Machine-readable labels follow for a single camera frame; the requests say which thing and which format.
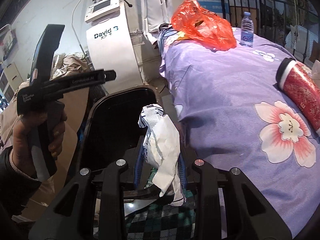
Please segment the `person's left forearm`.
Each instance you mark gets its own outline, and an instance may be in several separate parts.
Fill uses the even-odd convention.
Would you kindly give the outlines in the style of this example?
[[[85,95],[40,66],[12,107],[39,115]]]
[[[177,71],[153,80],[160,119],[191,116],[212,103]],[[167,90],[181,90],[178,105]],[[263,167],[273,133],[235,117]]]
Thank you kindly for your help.
[[[41,182],[20,171],[12,160],[12,146],[1,153],[1,206],[8,217],[19,216]]]

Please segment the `person's left hand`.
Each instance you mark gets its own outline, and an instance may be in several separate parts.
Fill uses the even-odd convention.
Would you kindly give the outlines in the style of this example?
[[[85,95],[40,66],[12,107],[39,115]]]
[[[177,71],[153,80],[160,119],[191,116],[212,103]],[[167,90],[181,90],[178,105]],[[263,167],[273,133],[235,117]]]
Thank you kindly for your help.
[[[62,152],[65,135],[65,105],[45,103],[20,113],[15,126],[14,161],[25,174],[45,181],[57,172],[57,156]]]

